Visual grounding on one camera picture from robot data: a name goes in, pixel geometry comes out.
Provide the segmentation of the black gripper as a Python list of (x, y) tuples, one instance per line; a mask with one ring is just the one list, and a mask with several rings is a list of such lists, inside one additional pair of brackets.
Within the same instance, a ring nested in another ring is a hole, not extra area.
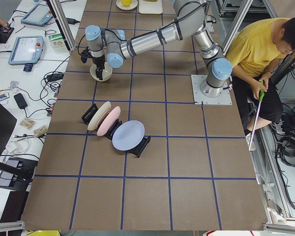
[[(103, 48), (93, 50), (89, 48), (90, 58), (97, 68), (103, 68), (105, 63), (105, 55)], [(99, 76), (99, 81), (103, 81), (103, 74)]]

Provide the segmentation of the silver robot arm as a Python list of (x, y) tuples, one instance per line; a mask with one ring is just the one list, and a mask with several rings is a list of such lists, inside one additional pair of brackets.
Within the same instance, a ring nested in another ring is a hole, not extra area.
[(112, 68), (120, 68), (126, 59), (175, 40), (193, 37), (208, 70), (207, 78), (200, 86), (201, 92), (207, 97), (219, 96), (233, 66), (206, 29), (207, 1), (175, 0), (173, 7), (177, 16), (171, 23), (130, 39), (125, 39), (122, 30), (87, 26), (85, 37), (88, 46), (81, 53), (81, 61), (92, 59), (96, 65), (96, 77), (102, 80), (106, 63)]

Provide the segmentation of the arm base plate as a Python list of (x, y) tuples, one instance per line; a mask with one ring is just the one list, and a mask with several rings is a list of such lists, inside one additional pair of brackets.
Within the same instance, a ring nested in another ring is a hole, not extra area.
[(195, 105), (232, 105), (227, 81), (220, 88), (212, 88), (207, 75), (191, 75), (191, 84)]

